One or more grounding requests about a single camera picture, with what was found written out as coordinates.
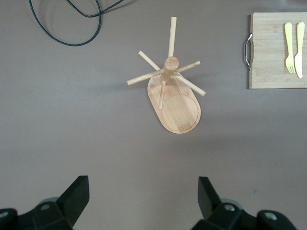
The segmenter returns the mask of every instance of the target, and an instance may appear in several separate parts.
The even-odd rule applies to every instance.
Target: screw
[[[4,218],[8,215],[9,213],[8,212],[2,212],[0,213],[0,218]]]
[[[42,207],[40,207],[40,210],[47,210],[48,208],[50,208],[50,205],[43,205]]]
[[[225,208],[227,211],[231,211],[231,212],[235,211],[235,207],[233,207],[232,205],[225,205]]]
[[[268,218],[268,219],[271,219],[271,220],[277,220],[277,217],[271,213],[271,212],[266,212],[265,213],[265,216]]]

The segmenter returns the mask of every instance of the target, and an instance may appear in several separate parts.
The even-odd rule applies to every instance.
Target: yellow plastic knife
[[[303,77],[302,71],[302,52],[303,52],[303,39],[304,39],[305,23],[301,22],[297,24],[297,54],[294,58],[294,64],[297,76]]]

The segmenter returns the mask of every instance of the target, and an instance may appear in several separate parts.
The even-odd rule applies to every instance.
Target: gray table surface
[[[86,13],[94,1],[74,1]],[[115,1],[100,1],[103,7]],[[307,226],[306,89],[250,90],[243,43],[253,12],[306,12],[304,0],[125,0],[82,47],[51,40],[28,1],[0,0],[0,208],[22,214],[88,175],[90,202],[76,230],[189,230],[202,218],[199,176],[252,214],[271,209]],[[66,1],[34,1],[57,38],[82,42],[98,20]],[[147,81],[167,56],[201,61],[184,77],[201,120],[183,135],[160,124]]]

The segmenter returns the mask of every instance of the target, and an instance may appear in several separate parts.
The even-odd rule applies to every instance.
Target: yellow plastic fork
[[[288,57],[286,59],[286,66],[290,73],[295,73],[293,47],[292,47],[292,24],[286,23],[284,25],[284,31],[286,34],[286,40],[287,40],[287,46],[288,46]]]

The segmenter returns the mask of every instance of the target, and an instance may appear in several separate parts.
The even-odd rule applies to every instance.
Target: wooden mug tree
[[[153,104],[162,125],[173,133],[187,133],[199,122],[200,105],[191,89],[205,95],[205,91],[185,79],[180,73],[200,64],[199,61],[179,67],[179,61],[174,57],[176,32],[176,17],[171,19],[168,58],[160,69],[142,51],[139,54],[156,70],[127,81],[128,85],[149,79],[148,96]]]

